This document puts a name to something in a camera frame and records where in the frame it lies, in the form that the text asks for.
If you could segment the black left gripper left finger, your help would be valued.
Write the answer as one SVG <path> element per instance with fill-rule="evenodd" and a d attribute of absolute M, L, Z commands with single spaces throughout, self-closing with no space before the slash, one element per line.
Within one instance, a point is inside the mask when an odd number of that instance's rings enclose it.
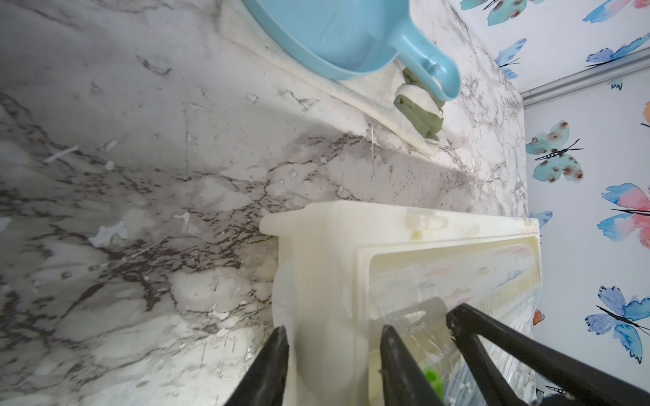
<path fill-rule="evenodd" d="M 289 367 L 284 326 L 275 328 L 225 406 L 282 406 Z"/>

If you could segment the cream plastic wrap dispenser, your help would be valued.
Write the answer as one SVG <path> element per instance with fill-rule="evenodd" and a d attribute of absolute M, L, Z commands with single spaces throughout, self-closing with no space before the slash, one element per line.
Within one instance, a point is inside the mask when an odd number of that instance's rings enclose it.
<path fill-rule="evenodd" d="M 539 223 L 355 201 L 268 214 L 279 240 L 272 309 L 289 338 L 287 405 L 380 405 L 392 326 L 447 405 L 484 398 L 446 326 L 468 304 L 530 335 L 542 290 Z"/>

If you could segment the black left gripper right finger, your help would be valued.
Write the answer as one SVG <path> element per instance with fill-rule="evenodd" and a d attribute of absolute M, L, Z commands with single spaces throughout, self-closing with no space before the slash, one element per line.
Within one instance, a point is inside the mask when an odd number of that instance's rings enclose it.
<path fill-rule="evenodd" d="M 443 406 L 393 326 L 383 326 L 379 349 L 386 406 Z"/>

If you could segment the clear plastic wrap sheet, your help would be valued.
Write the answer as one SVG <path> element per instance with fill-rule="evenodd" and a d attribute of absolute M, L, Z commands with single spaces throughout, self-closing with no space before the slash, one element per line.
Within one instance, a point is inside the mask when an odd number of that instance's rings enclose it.
<path fill-rule="evenodd" d="M 541 293 L 536 248 L 483 243 L 372 259 L 369 271 L 368 400 L 384 404 L 380 341 L 392 326 L 445 405 L 485 405 L 477 367 L 488 366 L 522 402 L 533 399 L 534 372 L 494 344 L 489 323 L 528 336 Z"/>

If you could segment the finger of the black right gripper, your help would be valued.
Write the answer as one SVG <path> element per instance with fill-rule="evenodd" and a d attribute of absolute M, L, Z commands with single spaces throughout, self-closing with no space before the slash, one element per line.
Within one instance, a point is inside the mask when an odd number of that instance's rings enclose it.
<path fill-rule="evenodd" d="M 555 351 L 468 304 L 446 315 L 446 324 L 488 405 L 523 405 L 480 338 L 504 350 L 565 389 L 542 405 L 648 405 L 649 393 Z"/>

